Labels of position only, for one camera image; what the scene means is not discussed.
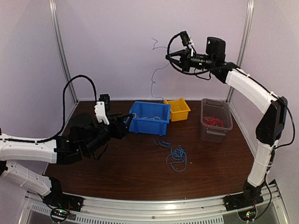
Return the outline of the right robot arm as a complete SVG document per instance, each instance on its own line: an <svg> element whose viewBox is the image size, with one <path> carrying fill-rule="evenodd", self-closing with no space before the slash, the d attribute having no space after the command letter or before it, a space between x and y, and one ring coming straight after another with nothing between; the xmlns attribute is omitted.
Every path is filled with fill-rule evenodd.
<svg viewBox="0 0 299 224"><path fill-rule="evenodd" d="M251 172L240 194L240 203L251 205L266 185L266 176L273 164L277 143L285 126L287 99L278 97L232 62L225 61L226 43L208 37L205 54L198 54L187 32L174 35L167 46L166 60L184 75L198 76L206 72L240 92L263 115L256 127L257 151Z"/></svg>

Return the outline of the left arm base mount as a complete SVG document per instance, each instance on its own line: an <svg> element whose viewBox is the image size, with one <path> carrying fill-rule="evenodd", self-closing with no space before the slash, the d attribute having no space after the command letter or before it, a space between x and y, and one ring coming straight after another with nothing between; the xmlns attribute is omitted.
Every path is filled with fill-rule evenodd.
<svg viewBox="0 0 299 224"><path fill-rule="evenodd" d="M58 179L49 177L49 180L51 183L50 193L43 196L43 202L53 207L80 212L84 199L80 196L63 193L61 183Z"/></svg>

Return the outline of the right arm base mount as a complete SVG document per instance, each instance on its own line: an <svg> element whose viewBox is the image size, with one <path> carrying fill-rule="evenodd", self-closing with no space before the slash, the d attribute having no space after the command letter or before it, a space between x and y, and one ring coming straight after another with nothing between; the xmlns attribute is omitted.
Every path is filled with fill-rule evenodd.
<svg viewBox="0 0 299 224"><path fill-rule="evenodd" d="M244 183L243 192L235 195L226 195L223 198L224 205L227 211L238 210L246 207L253 206L255 203L259 204L263 202L263 197L261 194L264 182L254 187L247 181Z"/></svg>

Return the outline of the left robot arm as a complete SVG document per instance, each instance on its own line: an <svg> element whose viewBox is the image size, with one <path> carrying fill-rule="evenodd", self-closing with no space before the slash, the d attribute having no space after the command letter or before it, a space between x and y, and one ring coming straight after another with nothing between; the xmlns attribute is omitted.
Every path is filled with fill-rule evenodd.
<svg viewBox="0 0 299 224"><path fill-rule="evenodd" d="M122 139L127 135L132 114L112 114L108 123L96 118L85 125L72 126L68 136L56 136L51 140L16 139L6 134L0 136L0 176L8 178L49 199L57 207L67 203L60 181L53 177L39 175L17 163L24 161L43 161L57 165L71 165L84 157L98 160L96 151L107 146L112 139Z"/></svg>

